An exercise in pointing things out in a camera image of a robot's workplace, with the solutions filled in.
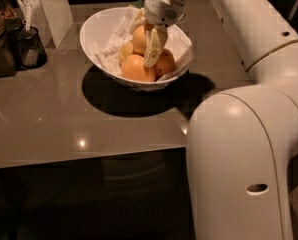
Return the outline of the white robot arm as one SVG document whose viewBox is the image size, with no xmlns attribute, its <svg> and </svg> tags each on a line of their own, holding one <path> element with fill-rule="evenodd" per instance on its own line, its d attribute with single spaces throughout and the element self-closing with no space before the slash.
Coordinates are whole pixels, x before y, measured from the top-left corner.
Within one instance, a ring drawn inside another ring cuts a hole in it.
<svg viewBox="0 0 298 240">
<path fill-rule="evenodd" d="M 176 23 L 187 0 L 145 0 Z M 268 0 L 211 0 L 251 79 L 194 111 L 187 175 L 196 240 L 293 240 L 288 165 L 298 154 L 298 34 Z"/>
</svg>

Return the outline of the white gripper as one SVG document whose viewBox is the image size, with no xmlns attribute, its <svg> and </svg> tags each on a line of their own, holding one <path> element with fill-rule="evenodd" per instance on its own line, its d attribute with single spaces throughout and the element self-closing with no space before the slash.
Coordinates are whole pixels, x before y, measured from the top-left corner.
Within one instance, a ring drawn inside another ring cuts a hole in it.
<svg viewBox="0 0 298 240">
<path fill-rule="evenodd" d="M 145 26 L 146 49 L 144 65 L 153 67 L 160 58 L 168 39 L 165 27 L 174 25 L 184 14 L 184 6 L 171 0 L 145 0 L 144 9 L 141 8 L 129 27 L 129 33 L 147 22 L 158 26 Z"/>
</svg>

